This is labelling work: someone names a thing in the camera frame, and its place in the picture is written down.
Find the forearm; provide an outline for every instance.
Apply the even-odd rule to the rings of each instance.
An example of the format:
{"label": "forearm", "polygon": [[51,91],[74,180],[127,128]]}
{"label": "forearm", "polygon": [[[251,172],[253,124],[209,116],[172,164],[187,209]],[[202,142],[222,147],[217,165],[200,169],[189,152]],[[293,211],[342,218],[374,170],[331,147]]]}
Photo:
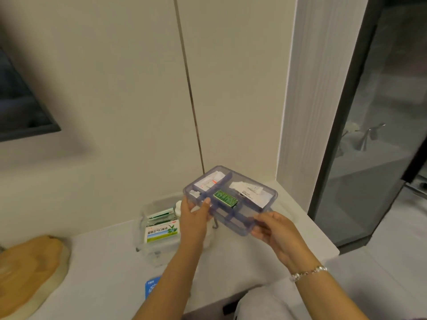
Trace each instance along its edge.
{"label": "forearm", "polygon": [[203,246],[180,247],[133,320],[178,320],[184,313]]}
{"label": "forearm", "polygon": [[[315,269],[321,265],[308,249],[296,254],[289,270],[292,274]],[[305,275],[296,287],[313,320],[367,320],[358,306],[328,272]]]}

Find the blue card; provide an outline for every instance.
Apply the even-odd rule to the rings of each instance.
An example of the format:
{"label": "blue card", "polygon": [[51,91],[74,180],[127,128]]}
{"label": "blue card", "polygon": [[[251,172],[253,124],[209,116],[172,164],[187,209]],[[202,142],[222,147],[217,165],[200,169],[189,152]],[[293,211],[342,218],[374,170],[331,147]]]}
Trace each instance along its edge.
{"label": "blue card", "polygon": [[148,295],[151,293],[151,291],[154,289],[154,287],[157,285],[157,283],[160,280],[160,277],[156,277],[152,280],[149,280],[145,283],[145,298],[147,299]]}

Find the glass door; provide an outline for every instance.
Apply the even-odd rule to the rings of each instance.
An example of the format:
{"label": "glass door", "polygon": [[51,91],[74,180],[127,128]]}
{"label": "glass door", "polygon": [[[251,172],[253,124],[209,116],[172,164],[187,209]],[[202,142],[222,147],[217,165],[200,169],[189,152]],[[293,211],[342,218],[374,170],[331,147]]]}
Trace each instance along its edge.
{"label": "glass door", "polygon": [[427,135],[427,1],[387,0],[379,11],[354,97],[339,104],[350,108],[336,117],[339,135],[331,134],[337,141],[322,165],[329,161],[327,180],[318,180],[309,210],[337,247],[373,233]]}

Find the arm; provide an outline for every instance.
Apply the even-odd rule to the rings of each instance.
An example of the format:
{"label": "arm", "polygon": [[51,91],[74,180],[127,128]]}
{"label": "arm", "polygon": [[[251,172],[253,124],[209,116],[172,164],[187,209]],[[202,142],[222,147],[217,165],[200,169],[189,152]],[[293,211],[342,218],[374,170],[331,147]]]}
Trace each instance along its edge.
{"label": "arm", "polygon": [[190,212],[187,198],[181,204],[181,243],[159,283],[144,301],[133,320],[178,320],[184,314],[195,269],[203,250],[210,199]]}
{"label": "arm", "polygon": [[[269,244],[291,274],[321,265],[288,218],[265,212],[256,219],[260,226],[254,227],[252,235]],[[296,287],[313,320],[368,320],[328,272],[305,275]]]}

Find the wood slice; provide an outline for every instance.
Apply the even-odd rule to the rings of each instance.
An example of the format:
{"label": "wood slice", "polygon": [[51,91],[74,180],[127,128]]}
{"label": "wood slice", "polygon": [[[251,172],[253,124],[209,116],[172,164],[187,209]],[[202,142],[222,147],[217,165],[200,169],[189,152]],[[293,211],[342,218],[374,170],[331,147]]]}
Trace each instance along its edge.
{"label": "wood slice", "polygon": [[49,236],[31,239],[0,254],[0,319],[32,315],[62,283],[70,251]]}

